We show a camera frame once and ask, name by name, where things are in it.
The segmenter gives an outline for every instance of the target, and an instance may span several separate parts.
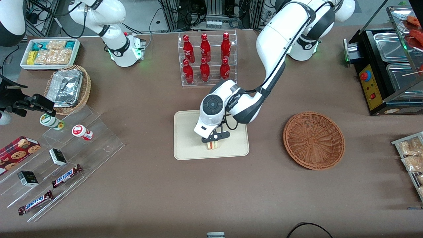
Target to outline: acrylic bottle rack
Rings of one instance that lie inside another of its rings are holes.
[[[22,216],[22,219],[26,219],[27,222],[40,219],[124,146],[116,134],[106,127],[100,115],[88,106],[73,112],[63,121],[65,127],[62,130],[49,129],[37,139],[41,149],[35,155],[0,177],[2,205],[16,210],[16,216],[18,216],[19,207],[37,199],[48,190],[52,191],[53,200],[33,208]],[[71,130],[77,124],[82,124],[92,131],[93,138],[85,141],[73,136]],[[58,166],[53,163],[49,155],[51,148],[62,151],[67,160],[66,165]],[[51,182],[77,164],[80,164],[83,170],[53,189]],[[20,170],[34,172],[39,184],[34,187],[22,186],[17,176]]]
[[[184,32],[179,33],[178,35],[178,52],[179,52],[179,67],[181,69],[181,82],[182,86],[209,86],[215,85],[220,81],[220,66],[222,65],[222,59],[220,57],[220,45],[223,40],[223,33],[229,33],[229,41],[231,42],[231,56],[229,58],[228,65],[231,70],[229,71],[229,79],[232,79],[237,83],[238,80],[238,55],[237,55],[237,36],[235,30],[217,30],[217,31],[202,31],[202,32]],[[207,33],[207,38],[210,43],[211,49],[211,61],[208,63],[210,66],[210,80],[208,82],[203,82],[201,80],[200,65],[201,65],[201,34]],[[194,47],[194,56],[195,62],[190,64],[194,71],[194,83],[187,84],[187,81],[184,77],[184,72],[182,68],[184,67],[182,61],[185,59],[184,55],[184,41],[182,40],[183,35],[188,35],[190,37],[190,42]]]

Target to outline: small white box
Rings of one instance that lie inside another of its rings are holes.
[[[68,64],[52,64],[52,65],[29,65],[27,64],[27,59],[29,52],[33,49],[34,44],[40,42],[48,42],[51,40],[55,41],[68,41],[68,42],[75,42],[74,48],[72,49],[71,59],[69,60]],[[49,69],[62,69],[68,66],[74,65],[75,59],[78,54],[80,42],[77,39],[72,38],[50,38],[50,39],[34,39],[28,42],[27,48],[25,50],[24,56],[22,57],[20,66],[26,70],[49,70]]]

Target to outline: brown table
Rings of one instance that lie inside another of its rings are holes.
[[[180,82],[177,34],[154,35],[146,59],[120,68],[100,38],[82,38],[79,64],[92,79],[88,104],[127,145],[44,215],[26,223],[0,205],[1,238],[8,237],[286,237],[310,221],[341,237],[422,237],[423,211],[410,177],[390,141],[423,130],[422,116],[369,116],[353,68],[342,65],[342,39],[356,27],[337,27],[307,62],[287,58],[286,70],[257,119],[248,125],[244,157],[178,161],[173,116],[199,108],[207,88]],[[238,31],[239,85],[255,88],[264,68],[256,33]],[[44,91],[51,72],[22,70],[27,94]],[[336,167],[297,165],[281,142],[294,114],[317,111],[341,128],[346,152]],[[20,135],[38,138],[41,113],[14,116],[0,127],[0,145]],[[314,227],[292,236],[326,237]]]

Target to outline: red soda bottle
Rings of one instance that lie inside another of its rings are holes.
[[[229,41],[229,33],[225,32],[223,33],[223,41],[220,45],[220,58],[223,60],[225,57],[230,58],[231,57],[231,42]]]
[[[210,51],[210,43],[207,40],[207,34],[203,33],[201,34],[201,57],[205,57],[207,62],[210,62],[212,60],[211,51]]]
[[[192,44],[190,42],[190,38],[188,35],[184,35],[183,37],[184,40],[184,55],[185,58],[187,58],[190,63],[194,63],[195,62],[195,57],[194,57],[194,48],[192,47]]]
[[[184,64],[182,71],[184,72],[184,77],[185,77],[185,80],[187,81],[187,84],[193,84],[194,71],[192,70],[192,67],[190,66],[189,61],[187,59],[184,59],[182,63]]]
[[[207,64],[207,60],[205,57],[201,58],[200,71],[201,80],[203,82],[208,82],[210,79],[210,66]]]
[[[220,66],[220,77],[223,80],[227,80],[229,78],[229,71],[231,67],[228,65],[228,58],[224,58],[222,60],[222,65]]]

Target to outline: wicker bread basket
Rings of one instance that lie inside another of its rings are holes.
[[[283,143],[298,164],[313,170],[328,169],[344,155],[345,140],[339,127],[316,112],[292,116],[283,130]]]
[[[71,69],[77,69],[77,70],[81,71],[84,74],[84,78],[82,79],[81,92],[80,92],[80,95],[79,95],[79,98],[78,98],[78,104],[75,107],[72,107],[72,108],[60,108],[60,107],[54,108],[56,110],[57,114],[63,115],[63,116],[67,116],[70,113],[72,113],[73,111],[77,111],[79,109],[82,109],[85,106],[85,104],[87,103],[88,97],[90,96],[91,79],[90,79],[90,76],[88,75],[87,71],[85,71],[84,68],[82,68],[81,66],[78,66],[78,65],[72,65],[70,67],[60,69],[58,71],[65,71],[65,70],[71,70]],[[54,74],[50,77],[49,82],[47,83],[47,87],[44,90],[44,97],[47,96],[47,92],[49,91],[50,84],[52,82]]]

